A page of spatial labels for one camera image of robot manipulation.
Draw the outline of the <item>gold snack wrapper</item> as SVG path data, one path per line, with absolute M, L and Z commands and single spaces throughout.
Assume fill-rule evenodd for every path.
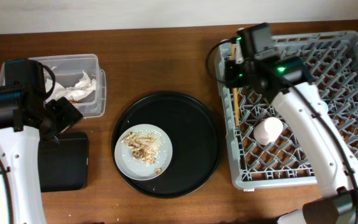
M 69 101 L 71 104 L 80 104 L 80 103 L 82 103 L 82 102 L 80 102 L 80 101 L 75 101 L 75 100 L 70 100 Z

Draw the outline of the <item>white tissue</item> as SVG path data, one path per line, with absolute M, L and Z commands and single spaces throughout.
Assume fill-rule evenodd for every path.
M 84 100 L 87 96 L 96 91 L 96 85 L 98 82 L 95 79 L 90 79 L 90 76 L 83 70 L 83 76 L 78 80 L 74 86 L 64 87 L 63 85 L 55 82 L 55 87 L 52 94 L 46 99 L 46 102 L 50 100 L 58 100 L 61 97 L 65 97 L 68 101 Z

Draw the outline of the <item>wooden chopstick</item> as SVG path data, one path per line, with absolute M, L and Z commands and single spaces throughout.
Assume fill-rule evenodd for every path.
M 236 45 L 235 44 L 231 44 L 231 56 L 229 57 L 229 60 L 232 62 L 235 62 L 235 60 L 236 60 Z M 239 122 L 238 89 L 233 88 L 232 94 L 233 94 L 235 127 L 239 127 L 240 122 Z

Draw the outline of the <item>pink cup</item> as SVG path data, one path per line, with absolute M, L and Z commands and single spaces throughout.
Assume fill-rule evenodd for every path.
M 275 142 L 283 131 L 283 123 L 275 117 L 269 117 L 259 123 L 254 129 L 255 140 L 266 146 Z

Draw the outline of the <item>food scraps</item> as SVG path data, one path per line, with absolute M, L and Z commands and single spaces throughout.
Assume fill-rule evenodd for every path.
M 130 149 L 135 161 L 146 166 L 153 166 L 160 157 L 160 146 L 164 140 L 156 131 L 138 130 L 129 131 L 119 143 Z

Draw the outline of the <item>grey plate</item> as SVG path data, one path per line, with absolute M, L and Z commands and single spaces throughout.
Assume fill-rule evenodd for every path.
M 160 157 L 153 166 L 146 166 L 135 161 L 131 156 L 130 149 L 126 145 L 119 143 L 129 131 L 138 130 L 156 131 L 163 137 L 164 143 L 160 146 Z M 118 169 L 132 180 L 151 180 L 162 175 L 168 169 L 173 157 L 173 146 L 167 133 L 151 124 L 138 124 L 125 130 L 120 134 L 113 149 L 114 162 Z

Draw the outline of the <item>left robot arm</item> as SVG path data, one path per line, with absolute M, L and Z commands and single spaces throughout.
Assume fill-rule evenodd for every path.
M 83 115 L 63 96 L 49 100 L 46 65 L 29 58 L 4 62 L 0 86 L 0 223 L 45 223 L 39 180 L 40 142 L 57 137 Z

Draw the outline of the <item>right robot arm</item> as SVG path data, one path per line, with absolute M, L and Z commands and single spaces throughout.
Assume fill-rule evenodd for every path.
M 318 88 L 301 58 L 280 58 L 267 23 L 239 29 L 225 63 L 227 87 L 260 93 L 287 122 L 303 148 L 323 196 L 276 223 L 358 223 L 358 160 L 324 110 Z

